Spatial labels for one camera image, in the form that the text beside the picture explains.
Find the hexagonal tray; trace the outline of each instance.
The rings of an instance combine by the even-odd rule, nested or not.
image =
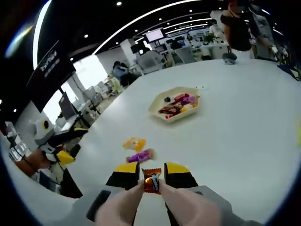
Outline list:
[[[190,115],[192,113],[195,113],[199,107],[200,107],[200,97],[198,98],[198,106],[194,107],[186,112],[177,114],[169,119],[166,119],[165,116],[166,114],[162,114],[162,113],[158,113],[158,111],[168,105],[169,103],[166,103],[164,101],[164,99],[166,97],[170,97],[172,100],[174,99],[174,97],[182,94],[182,93],[187,93],[189,95],[193,95],[193,96],[199,96],[199,89],[195,89],[195,88],[187,88],[187,87],[175,87],[173,89],[170,89],[168,91],[165,91],[163,93],[159,93],[155,99],[153,100],[153,102],[151,103],[150,107],[149,107],[149,112],[151,115],[157,116],[161,119],[163,119],[165,122],[173,122],[175,120],[181,119],[187,115]]]

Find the ceiling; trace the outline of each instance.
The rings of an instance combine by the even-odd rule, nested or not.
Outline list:
[[[69,57],[77,61],[92,54],[96,48],[118,29],[159,7],[179,2],[178,0],[121,0],[122,5],[117,6],[117,0],[52,0],[45,15],[39,38],[38,61],[48,50],[60,40],[69,53]],[[6,80],[0,85],[0,114],[7,120],[15,121],[20,112],[27,105],[29,99],[24,91],[24,85],[33,72],[32,44],[35,25],[39,11],[47,1],[42,0],[5,0],[4,8],[0,9],[1,23],[0,50],[3,54],[5,48],[13,38],[16,31],[24,24],[33,25],[32,29],[22,40],[15,54],[9,59],[1,61],[6,71]],[[199,0],[165,8],[152,13],[133,23],[109,42],[98,53],[107,51],[122,42],[132,38],[142,31],[185,22],[193,19],[209,18],[211,10],[219,7],[226,8],[225,1]]]

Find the black ceiling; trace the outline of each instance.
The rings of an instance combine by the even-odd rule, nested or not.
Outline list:
[[[121,1],[122,5],[117,7],[117,0],[52,0],[40,32],[38,60],[41,60],[57,40],[60,40],[69,56],[77,61],[92,54],[103,41],[137,17],[159,7],[178,2],[178,0]],[[4,7],[0,8],[1,53],[4,53],[9,41],[22,24],[25,22],[36,24],[39,11],[46,2],[42,0],[4,1]],[[208,18],[211,10],[219,7],[225,8],[225,2],[199,0],[155,12],[117,34],[98,53],[106,51],[116,46],[116,42],[120,43],[127,38],[132,38],[150,27],[153,29],[165,27],[167,21],[173,25],[190,20],[191,15],[193,19]],[[272,13],[275,11],[273,7],[264,7]],[[0,99],[5,100],[6,105],[1,105],[0,113],[7,112],[5,117],[8,117],[7,120],[10,121],[18,118],[19,113],[28,103],[23,88],[33,71],[34,29],[35,27],[25,36],[19,49],[11,58],[1,61],[2,68],[5,68],[5,82],[2,77]],[[10,89],[12,92],[8,94],[4,88]],[[11,114],[12,109],[15,108],[18,109],[17,113]]]

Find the chair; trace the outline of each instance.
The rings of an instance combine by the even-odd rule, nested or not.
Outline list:
[[[175,50],[175,53],[181,58],[185,64],[194,63],[196,60],[193,57],[191,47],[184,47]]]
[[[137,58],[135,63],[140,68],[140,72],[149,74],[164,68],[165,63],[162,63],[159,57],[161,58],[158,53],[150,51]]]

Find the black shirt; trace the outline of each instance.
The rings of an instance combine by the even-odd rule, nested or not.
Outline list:
[[[242,18],[222,15],[221,22],[230,27],[229,45],[231,48],[238,51],[248,51],[251,49],[248,27]]]

